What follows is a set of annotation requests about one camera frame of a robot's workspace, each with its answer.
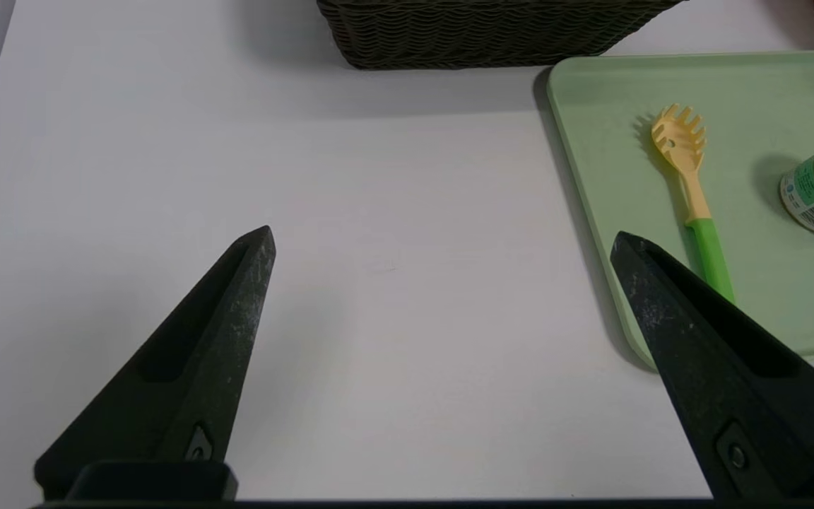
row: green label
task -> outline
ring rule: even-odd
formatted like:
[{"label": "green label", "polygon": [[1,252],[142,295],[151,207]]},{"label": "green label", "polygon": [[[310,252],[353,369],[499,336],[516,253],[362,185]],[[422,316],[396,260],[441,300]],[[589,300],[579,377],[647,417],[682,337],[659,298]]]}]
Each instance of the green label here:
[{"label": "green label", "polygon": [[794,173],[794,186],[807,206],[814,203],[814,156],[801,164]]}]

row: green tray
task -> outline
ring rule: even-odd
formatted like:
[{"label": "green tray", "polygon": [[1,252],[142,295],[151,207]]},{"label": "green tray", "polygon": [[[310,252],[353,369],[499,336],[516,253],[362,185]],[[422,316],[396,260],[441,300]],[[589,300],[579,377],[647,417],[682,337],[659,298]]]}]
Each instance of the green tray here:
[{"label": "green tray", "polygon": [[652,147],[662,107],[703,115],[701,181],[740,309],[814,361],[814,234],[781,205],[782,175],[814,154],[814,52],[584,57],[548,94],[627,340],[654,367],[611,269],[620,230],[697,267],[678,178]]}]

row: wicker basket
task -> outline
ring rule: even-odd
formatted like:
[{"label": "wicker basket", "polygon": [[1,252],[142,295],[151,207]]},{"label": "wicker basket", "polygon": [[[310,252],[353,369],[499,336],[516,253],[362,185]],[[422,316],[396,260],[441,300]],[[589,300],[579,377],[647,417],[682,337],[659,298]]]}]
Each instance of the wicker basket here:
[{"label": "wicker basket", "polygon": [[681,0],[317,0],[359,69],[546,65],[601,54]]}]

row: green handle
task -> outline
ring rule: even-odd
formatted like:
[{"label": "green handle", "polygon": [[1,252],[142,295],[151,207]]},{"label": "green handle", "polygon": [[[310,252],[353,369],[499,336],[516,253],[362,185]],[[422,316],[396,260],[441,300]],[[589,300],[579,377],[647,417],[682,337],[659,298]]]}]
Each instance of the green handle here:
[{"label": "green handle", "polygon": [[721,251],[721,241],[718,239],[718,230],[714,227],[714,219],[694,219],[687,223],[687,226],[695,234],[705,281],[715,292],[726,297],[731,303],[736,303],[733,299],[731,275],[727,274],[727,263]]}]

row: plastic tray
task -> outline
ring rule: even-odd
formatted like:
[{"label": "plastic tray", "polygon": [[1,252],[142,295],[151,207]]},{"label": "plastic tray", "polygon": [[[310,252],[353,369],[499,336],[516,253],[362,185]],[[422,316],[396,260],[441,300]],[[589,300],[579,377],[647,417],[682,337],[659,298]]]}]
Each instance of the plastic tray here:
[{"label": "plastic tray", "polygon": [[552,71],[548,93],[634,351],[654,367],[608,260],[614,235],[642,235],[698,267],[678,178],[649,139],[654,115],[681,103],[707,126],[700,176],[737,304],[814,360],[814,234],[778,194],[781,176],[814,154],[814,52],[574,58]]}]

